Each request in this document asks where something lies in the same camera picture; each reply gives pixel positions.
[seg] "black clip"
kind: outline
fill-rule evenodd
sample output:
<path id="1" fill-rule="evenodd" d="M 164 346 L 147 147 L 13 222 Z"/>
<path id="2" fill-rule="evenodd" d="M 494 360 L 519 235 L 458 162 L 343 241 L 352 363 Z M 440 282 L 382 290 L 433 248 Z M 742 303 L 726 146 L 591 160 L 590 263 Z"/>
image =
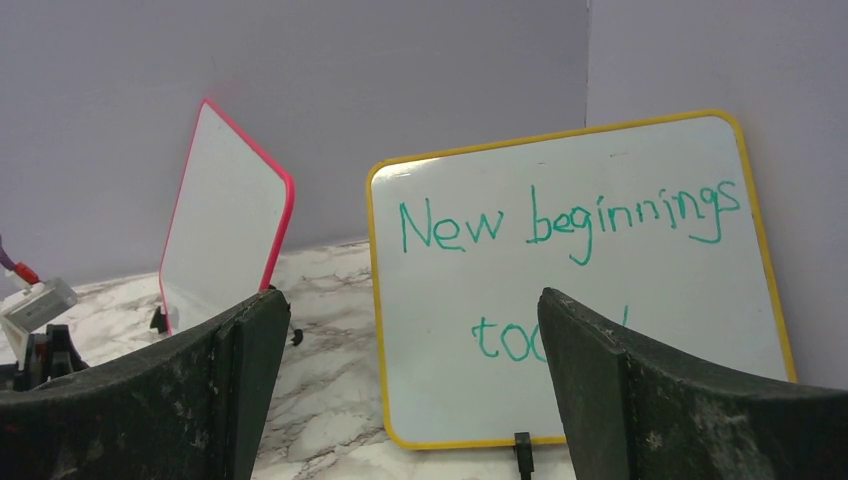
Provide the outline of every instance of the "black clip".
<path id="1" fill-rule="evenodd" d="M 159 333 L 165 333 L 168 331 L 168 320 L 165 318 L 165 314 L 162 312 L 161 306 L 156 307 L 156 311 L 153 312 L 153 318 L 150 319 L 149 328 L 155 328 Z"/>
<path id="2" fill-rule="evenodd" d="M 88 364 L 82 361 L 74 347 L 68 326 L 47 325 L 47 333 L 29 335 L 26 358 L 22 368 L 15 371 L 12 389 L 25 392 L 87 368 Z"/>
<path id="3" fill-rule="evenodd" d="M 268 284 L 268 290 L 276 290 L 277 287 Z M 291 313 L 291 303 L 288 304 L 289 313 Z M 294 325 L 291 323 L 291 315 L 289 315 L 289 330 L 292 331 L 292 346 L 296 347 L 303 342 L 303 330 L 299 328 L 294 328 Z"/>
<path id="4" fill-rule="evenodd" d="M 530 480 L 533 475 L 533 443 L 530 441 L 528 432 L 520 432 L 515 434 L 515 446 L 512 447 L 515 452 L 515 459 L 518 462 L 518 473 L 521 475 L 521 480 Z"/>

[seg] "small whiteboard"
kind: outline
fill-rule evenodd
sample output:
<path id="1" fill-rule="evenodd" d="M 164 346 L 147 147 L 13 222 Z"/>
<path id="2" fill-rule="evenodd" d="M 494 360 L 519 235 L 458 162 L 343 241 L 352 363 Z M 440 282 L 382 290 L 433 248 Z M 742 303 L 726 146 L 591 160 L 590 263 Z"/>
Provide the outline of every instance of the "small whiteboard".
<path id="1" fill-rule="evenodd" d="M 722 112 L 390 160 L 366 190 L 385 424 L 402 447 L 565 440 L 544 287 L 795 381 L 742 133 Z"/>
<path id="2" fill-rule="evenodd" d="M 169 334 L 268 288 L 294 196 L 291 176 L 205 100 L 159 268 Z"/>

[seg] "marble countertop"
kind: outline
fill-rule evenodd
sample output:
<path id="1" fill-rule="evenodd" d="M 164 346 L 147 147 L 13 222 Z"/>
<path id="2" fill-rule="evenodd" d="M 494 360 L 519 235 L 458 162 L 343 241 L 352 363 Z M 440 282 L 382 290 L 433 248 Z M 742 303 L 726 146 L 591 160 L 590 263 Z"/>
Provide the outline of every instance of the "marble countertop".
<path id="1" fill-rule="evenodd" d="M 272 283 L 304 331 L 286 347 L 253 477 L 257 480 L 517 479 L 509 448 L 415 452 L 383 428 L 368 243 L 280 257 Z M 83 359 L 98 365 L 162 336 L 148 329 L 160 304 L 156 275 L 75 288 L 69 325 Z M 0 363 L 14 362 L 5 337 Z M 534 448 L 534 479 L 573 479 L 565 446 Z"/>

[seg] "red wire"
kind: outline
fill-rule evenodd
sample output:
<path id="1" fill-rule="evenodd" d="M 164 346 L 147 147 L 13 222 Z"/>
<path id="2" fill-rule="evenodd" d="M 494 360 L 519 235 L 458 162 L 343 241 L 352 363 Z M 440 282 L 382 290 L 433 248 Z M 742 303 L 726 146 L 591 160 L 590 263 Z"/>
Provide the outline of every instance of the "red wire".
<path id="1" fill-rule="evenodd" d="M 15 265 L 15 273 L 30 285 L 35 285 L 41 281 L 38 278 L 38 275 L 36 275 L 36 273 L 23 262 L 19 262 Z"/>

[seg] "whiteboard frame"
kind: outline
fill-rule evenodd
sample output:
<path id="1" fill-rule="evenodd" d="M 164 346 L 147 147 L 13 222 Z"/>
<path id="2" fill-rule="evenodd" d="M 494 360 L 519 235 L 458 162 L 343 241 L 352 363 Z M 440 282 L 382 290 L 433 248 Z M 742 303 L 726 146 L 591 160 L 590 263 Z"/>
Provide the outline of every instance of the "whiteboard frame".
<path id="1" fill-rule="evenodd" d="M 751 170 L 751 164 L 748 159 L 748 151 L 745 146 L 745 137 L 742 135 L 742 127 L 739 122 L 727 112 L 722 110 L 700 110 L 695 112 L 679 113 L 666 115 L 643 120 L 617 123 L 612 125 L 588 127 L 579 130 L 570 130 L 566 132 L 549 133 L 545 135 L 537 135 L 532 137 L 524 137 L 501 142 L 494 142 L 482 145 L 472 145 L 468 147 L 444 150 L 440 152 L 423 153 L 408 157 L 400 157 L 385 160 L 374 165 L 368 173 L 368 179 L 365 183 L 365 199 L 368 210 L 368 238 L 371 250 L 371 276 L 374 284 L 374 311 L 377 321 L 377 355 L 380 366 L 380 390 L 383 401 L 383 419 L 386 427 L 386 432 L 389 437 L 400 447 L 410 450 L 447 450 L 458 448 L 485 448 L 485 447 L 507 447 L 515 445 L 514 438 L 501 438 L 494 440 L 479 440 L 470 442 L 407 442 L 400 438 L 392 427 L 392 417 L 389 399 L 389 386 L 386 377 L 386 355 L 383 339 L 383 315 L 380 305 L 380 275 L 377 263 L 377 247 L 376 247 L 376 228 L 374 221 L 374 201 L 371 192 L 371 184 L 374 177 L 384 167 L 397 165 L 400 163 L 416 162 L 419 160 L 428 160 L 436 157 L 450 157 L 462 155 L 466 153 L 482 152 L 485 150 L 493 150 L 496 148 L 514 147 L 518 145 L 526 145 L 529 143 L 544 142 L 548 140 L 557 140 L 567 137 L 576 137 L 579 135 L 591 135 L 593 133 L 611 132 L 615 130 L 625 130 L 635 127 L 644 127 L 648 125 L 658 125 L 663 123 L 677 122 L 680 120 L 688 120 L 699 117 L 719 117 L 725 120 L 733 128 L 734 136 L 736 137 L 736 146 L 739 151 L 739 158 L 742 163 L 742 173 L 745 176 L 745 186 L 748 189 L 748 201 L 751 205 L 751 213 L 754 221 L 754 227 L 757 232 L 757 242 L 760 248 L 760 257 L 762 258 L 763 271 L 768 284 L 769 296 L 771 298 L 771 306 L 774 311 L 775 323 L 777 327 L 777 335 L 780 340 L 780 348 L 783 352 L 783 362 L 786 368 L 786 376 L 791 383 L 797 383 L 798 377 L 795 370 L 795 362 L 792 356 L 792 349 L 789 344 L 789 336 L 786 330 L 786 324 L 783 317 L 783 309 L 780 305 L 780 296 L 777 291 L 777 281 L 774 275 L 774 267 L 771 263 L 771 254 L 768 248 L 766 239 L 766 231 L 763 225 L 762 214 L 760 212 L 760 204 L 757 200 L 757 192 L 754 186 L 754 178 Z M 565 437 L 537 437 L 532 438 L 532 442 L 536 445 L 544 444 L 560 444 L 565 443 Z"/>
<path id="2" fill-rule="evenodd" d="M 294 178 L 279 164 L 274 158 L 265 151 L 258 143 L 256 143 L 253 138 L 251 138 L 247 132 L 244 131 L 229 115 L 224 113 L 218 105 L 216 105 L 212 100 L 208 98 L 204 98 L 202 102 L 200 102 L 200 108 L 197 109 L 197 120 L 194 122 L 194 132 L 191 136 L 191 143 L 189 144 L 188 154 L 186 155 L 185 166 L 183 167 L 183 174 L 180 178 L 180 188 L 177 190 L 177 200 L 174 202 L 174 210 L 171 213 L 171 222 L 168 225 L 168 236 L 165 238 L 165 248 L 162 249 L 162 259 L 159 261 L 159 293 L 162 296 L 162 310 L 165 314 L 165 325 L 168 327 L 168 336 L 173 335 L 173 330 L 171 329 L 171 321 L 168 318 L 168 304 L 165 299 L 165 285 L 162 282 L 162 267 L 165 265 L 165 254 L 168 252 L 168 240 L 171 238 L 171 229 L 174 226 L 174 218 L 177 214 L 177 208 L 180 205 L 180 193 L 182 193 L 183 182 L 185 181 L 185 175 L 188 171 L 188 162 L 191 159 L 191 150 L 194 147 L 195 136 L 197 135 L 197 127 L 200 125 L 200 115 L 203 113 L 203 107 L 209 107 L 215 112 L 224 123 L 230 127 L 236 135 L 241 138 L 241 140 L 250 147 L 264 162 L 268 165 L 271 170 L 280 176 L 280 179 L 286 185 L 286 204 L 283 206 L 283 213 L 280 216 L 280 223 L 277 226 L 277 234 L 274 236 L 274 241 L 271 244 L 271 250 L 268 252 L 268 261 L 265 263 L 265 271 L 262 274 L 262 279 L 259 281 L 259 286 L 257 292 L 265 290 L 268 288 L 268 285 L 271 283 L 271 276 L 274 274 L 274 267 L 277 265 L 277 257 L 280 255 L 280 249 L 283 247 L 283 240 L 286 236 L 286 231 L 289 228 L 289 221 L 291 220 L 292 212 L 294 211 L 294 199 L 295 199 L 295 185 Z"/>

